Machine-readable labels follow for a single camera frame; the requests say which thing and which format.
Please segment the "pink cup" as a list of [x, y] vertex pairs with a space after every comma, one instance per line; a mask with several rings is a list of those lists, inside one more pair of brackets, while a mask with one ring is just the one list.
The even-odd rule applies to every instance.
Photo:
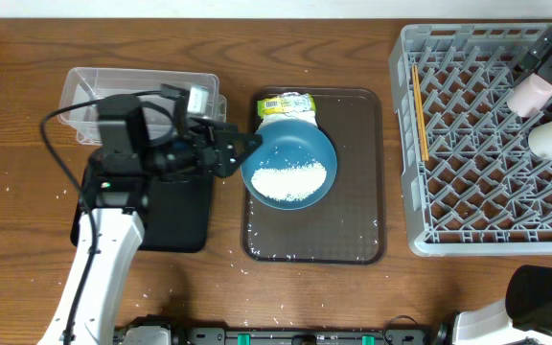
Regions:
[[539, 113], [551, 98], [552, 84], [531, 74], [513, 89], [506, 104], [519, 117], [529, 118]]

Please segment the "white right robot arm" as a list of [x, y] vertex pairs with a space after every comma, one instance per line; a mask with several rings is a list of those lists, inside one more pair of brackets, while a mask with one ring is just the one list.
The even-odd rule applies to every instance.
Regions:
[[[517, 115], [528, 117], [552, 96], [552, 26], [518, 64], [524, 79], [507, 102]], [[552, 159], [552, 121], [527, 137], [533, 155]], [[454, 315], [439, 326], [436, 344], [552, 344], [552, 267], [523, 265], [516, 270], [506, 296], [480, 310]]]

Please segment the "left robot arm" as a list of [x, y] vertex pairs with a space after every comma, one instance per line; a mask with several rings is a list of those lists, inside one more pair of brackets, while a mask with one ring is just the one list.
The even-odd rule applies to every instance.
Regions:
[[102, 146], [89, 158], [79, 195], [74, 261], [43, 344], [111, 344], [131, 261], [142, 244], [157, 182], [231, 176], [262, 142], [237, 126], [197, 118], [185, 89], [163, 87], [166, 109], [152, 92], [86, 102], [98, 113]]

